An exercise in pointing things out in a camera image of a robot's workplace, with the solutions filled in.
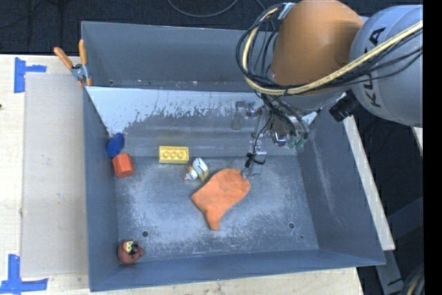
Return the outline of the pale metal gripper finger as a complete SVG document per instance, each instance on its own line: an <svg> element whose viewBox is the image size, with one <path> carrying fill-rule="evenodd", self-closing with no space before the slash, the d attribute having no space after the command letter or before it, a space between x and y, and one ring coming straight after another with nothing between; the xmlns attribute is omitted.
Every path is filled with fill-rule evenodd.
<svg viewBox="0 0 442 295"><path fill-rule="evenodd" d="M241 176L244 179L248 179L253 176L254 158L255 158L254 153L248 153L246 155L246 161L244 163L244 167L241 170Z"/></svg>
<svg viewBox="0 0 442 295"><path fill-rule="evenodd" d="M262 173L266 162L267 153L265 151L255 151L251 159L251 177L259 176Z"/></svg>

